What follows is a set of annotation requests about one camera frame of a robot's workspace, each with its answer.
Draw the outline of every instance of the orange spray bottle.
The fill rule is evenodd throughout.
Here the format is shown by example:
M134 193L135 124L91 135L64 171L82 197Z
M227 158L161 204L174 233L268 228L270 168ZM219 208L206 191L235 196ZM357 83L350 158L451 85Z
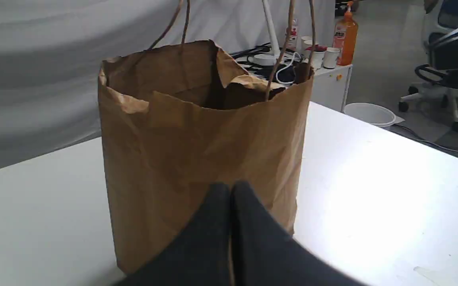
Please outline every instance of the orange spray bottle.
M352 5L353 1L350 1L347 4L348 7L344 18L335 25L333 47L339 48L342 51L337 61L337 64L340 66L350 65L355 52L358 24L353 20L353 13L351 13Z

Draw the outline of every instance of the chair wheel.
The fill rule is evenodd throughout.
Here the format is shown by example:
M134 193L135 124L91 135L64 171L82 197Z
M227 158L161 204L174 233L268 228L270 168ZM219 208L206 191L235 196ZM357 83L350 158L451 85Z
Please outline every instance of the chair wheel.
M441 108L447 108L448 107L448 96L443 95L443 100L441 101Z
M418 93L419 90L416 88L416 87L409 87L408 88L408 94L415 94L415 93Z
M458 122L454 122L454 123L452 124L452 130L453 130L454 132L458 132Z
M407 112L408 109L409 109L409 104L407 102L399 102L398 103L398 111Z

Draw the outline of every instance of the white table surface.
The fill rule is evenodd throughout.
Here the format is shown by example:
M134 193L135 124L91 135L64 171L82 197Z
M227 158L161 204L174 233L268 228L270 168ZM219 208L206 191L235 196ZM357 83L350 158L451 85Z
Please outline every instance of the white table surface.
M311 103L296 239L372 286L458 285L458 159ZM100 138L0 170L0 285L116 268Z

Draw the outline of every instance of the white plastic bowl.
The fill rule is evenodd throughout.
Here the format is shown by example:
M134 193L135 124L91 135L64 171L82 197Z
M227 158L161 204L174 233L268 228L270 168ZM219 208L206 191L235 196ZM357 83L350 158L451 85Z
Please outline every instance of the white plastic bowl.
M382 106L371 104L371 103L350 103L345 106L344 113L365 121L374 126L388 130L392 126L397 117L395 114Z

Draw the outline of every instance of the white drawer unit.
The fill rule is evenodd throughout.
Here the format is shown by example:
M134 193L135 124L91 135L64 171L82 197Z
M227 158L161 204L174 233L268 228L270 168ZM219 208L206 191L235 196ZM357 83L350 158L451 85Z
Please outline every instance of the white drawer unit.
M342 112L353 65L316 70L311 101Z

